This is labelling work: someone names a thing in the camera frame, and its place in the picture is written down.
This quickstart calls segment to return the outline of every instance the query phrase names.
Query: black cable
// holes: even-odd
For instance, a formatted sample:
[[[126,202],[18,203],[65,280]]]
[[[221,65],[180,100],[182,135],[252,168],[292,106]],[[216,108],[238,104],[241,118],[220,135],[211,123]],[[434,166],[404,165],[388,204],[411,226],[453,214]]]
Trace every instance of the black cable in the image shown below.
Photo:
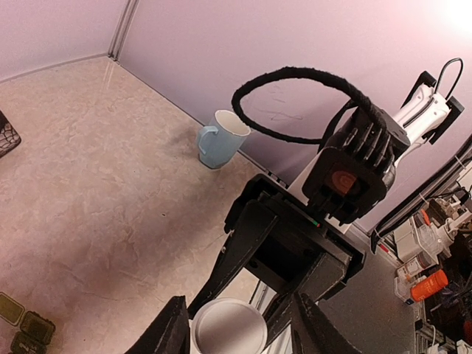
[[[346,79],[331,74],[329,72],[323,72],[321,70],[316,70],[312,68],[294,68],[291,66],[286,66],[276,70],[275,72],[269,72],[262,74],[259,77],[256,77],[244,85],[242,85],[236,92],[233,94],[232,106],[233,111],[240,117],[240,119],[249,127],[263,133],[265,135],[272,136],[275,139],[283,140],[285,142],[295,142],[298,144],[309,144],[309,145],[319,145],[325,142],[325,137],[327,132],[323,134],[322,138],[309,139],[302,138],[298,136],[289,136],[286,134],[278,133],[269,128],[263,127],[262,125],[256,123],[254,120],[246,116],[243,109],[241,108],[241,100],[243,97],[251,93],[253,90],[264,86],[267,83],[273,83],[274,81],[285,80],[285,79],[309,79],[314,80],[327,87],[336,89],[344,92],[351,100],[361,108],[364,113],[377,124],[380,128],[385,128],[385,122],[382,117],[381,111],[372,104],[370,99],[360,92],[354,85],[347,82]]]
[[[349,100],[346,102],[345,105],[342,106],[342,108],[338,111],[338,113],[336,113],[336,115],[331,119],[326,129],[324,130],[322,142],[320,142],[318,146],[318,152],[320,152],[325,147],[327,140],[334,134],[334,131],[336,130],[336,126],[338,125],[341,118],[344,116],[344,113],[346,113],[346,111],[350,110],[351,108],[355,108],[355,107],[357,107],[355,102],[352,100]]]
[[[434,93],[437,93],[437,90],[440,87],[441,80],[443,79],[443,75],[445,70],[450,66],[452,63],[455,63],[456,61],[460,62],[460,69],[459,69],[459,74],[457,74],[456,80],[454,81],[454,84],[451,87],[451,90],[448,92],[448,94],[445,96],[445,100],[449,100],[449,97],[451,97],[453,90],[456,88],[457,83],[459,82],[459,79],[462,75],[462,70],[464,69],[464,61],[461,58],[454,58],[450,59],[441,69],[440,77],[437,79],[436,86],[434,87]]]

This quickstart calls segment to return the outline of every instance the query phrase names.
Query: gray surface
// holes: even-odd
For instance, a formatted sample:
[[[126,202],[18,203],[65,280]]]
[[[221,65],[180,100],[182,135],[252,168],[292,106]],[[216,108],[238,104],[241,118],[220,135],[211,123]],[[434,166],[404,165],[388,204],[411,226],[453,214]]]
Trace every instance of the gray surface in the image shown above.
[[[395,267],[368,254],[364,269],[319,307],[363,354],[414,353],[414,315],[393,292]]]

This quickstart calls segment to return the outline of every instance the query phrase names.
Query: black cable loop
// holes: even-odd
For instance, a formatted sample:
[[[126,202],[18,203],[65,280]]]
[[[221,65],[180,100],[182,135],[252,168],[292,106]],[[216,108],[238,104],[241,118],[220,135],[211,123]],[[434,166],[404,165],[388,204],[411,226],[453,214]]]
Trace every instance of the black cable loop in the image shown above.
[[[264,86],[267,83],[273,83],[275,81],[285,80],[285,79],[309,79],[316,82],[322,83],[327,87],[336,89],[338,91],[344,92],[350,99],[360,108],[365,114],[374,122],[379,128],[385,128],[385,122],[382,118],[381,111],[370,101],[370,99],[360,92],[354,85],[347,82],[346,79],[331,74],[329,72],[323,72],[321,70],[312,69],[312,68],[295,68],[291,66],[286,66],[276,70],[275,72],[269,72],[262,74],[244,85],[242,85],[236,92],[233,94],[231,100],[233,111],[240,117],[240,119],[250,128],[259,131],[265,135],[269,135],[275,139],[283,140],[285,142],[295,142],[298,144],[309,144],[309,145],[319,145],[325,143],[325,140],[328,137],[325,135],[322,138],[309,139],[302,138],[298,136],[290,136],[282,134],[276,131],[273,131],[269,128],[266,128],[254,120],[246,116],[242,107],[241,100],[243,97],[251,93],[253,90]]]

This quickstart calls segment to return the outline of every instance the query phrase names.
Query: green lid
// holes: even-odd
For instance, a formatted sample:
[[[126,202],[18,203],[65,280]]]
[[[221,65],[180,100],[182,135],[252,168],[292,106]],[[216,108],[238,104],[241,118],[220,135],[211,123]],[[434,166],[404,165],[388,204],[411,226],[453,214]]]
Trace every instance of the green lid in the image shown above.
[[[5,293],[0,293],[0,317],[13,326],[18,325],[21,316],[24,313],[24,307],[18,304]]]
[[[51,321],[43,319],[37,313],[28,311],[24,315],[20,329],[36,341],[48,345],[51,343],[56,326]]]
[[[23,332],[17,332],[10,347],[13,354],[46,354],[46,346],[28,337]]]

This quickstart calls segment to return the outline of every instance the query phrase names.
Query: mug handle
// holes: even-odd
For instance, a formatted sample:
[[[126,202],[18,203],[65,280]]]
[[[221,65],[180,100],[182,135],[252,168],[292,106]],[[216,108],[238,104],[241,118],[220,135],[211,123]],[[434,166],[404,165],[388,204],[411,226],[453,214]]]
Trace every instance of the mug handle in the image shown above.
[[[207,154],[207,151],[203,148],[202,146],[202,143],[204,141],[204,137],[208,134],[208,133],[213,133],[214,135],[218,134],[218,128],[216,128],[215,126],[213,125],[210,125],[209,127],[203,127],[202,129],[200,129],[200,131],[198,132],[198,135],[197,135],[197,145],[198,145],[198,149],[200,150],[200,152],[204,155]]]

